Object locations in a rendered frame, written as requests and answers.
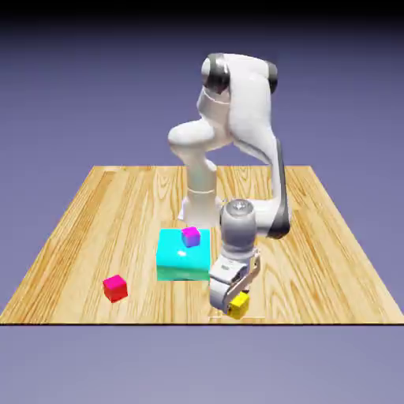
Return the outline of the large cyan box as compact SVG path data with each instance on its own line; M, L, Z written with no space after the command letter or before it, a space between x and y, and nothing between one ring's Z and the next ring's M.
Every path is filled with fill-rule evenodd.
M211 232L199 229L200 244L186 247L182 229L161 229L155 255L158 281L208 281L211 267Z

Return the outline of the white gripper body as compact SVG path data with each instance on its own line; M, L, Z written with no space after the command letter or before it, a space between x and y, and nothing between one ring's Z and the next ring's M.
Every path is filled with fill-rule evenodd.
M209 271L209 301L215 309L227 313L229 303L260 272L260 251L253 248L237 259L220 254Z

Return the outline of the small red cube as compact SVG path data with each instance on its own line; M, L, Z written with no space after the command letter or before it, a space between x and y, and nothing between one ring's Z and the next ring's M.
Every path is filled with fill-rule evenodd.
M111 276L103 280L103 292L111 303L115 303L128 296L127 283L120 275Z

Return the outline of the small yellow cube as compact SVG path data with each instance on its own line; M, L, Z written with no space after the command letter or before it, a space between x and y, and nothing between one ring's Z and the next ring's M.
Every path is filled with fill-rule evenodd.
M240 292L228 305L227 315L233 319L240 320L249 309L249 294Z

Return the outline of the small magenta cube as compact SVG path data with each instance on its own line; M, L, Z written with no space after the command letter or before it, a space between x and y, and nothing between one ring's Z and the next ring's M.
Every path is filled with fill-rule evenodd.
M200 244L200 231L194 226L183 228L181 239L187 248L196 247Z

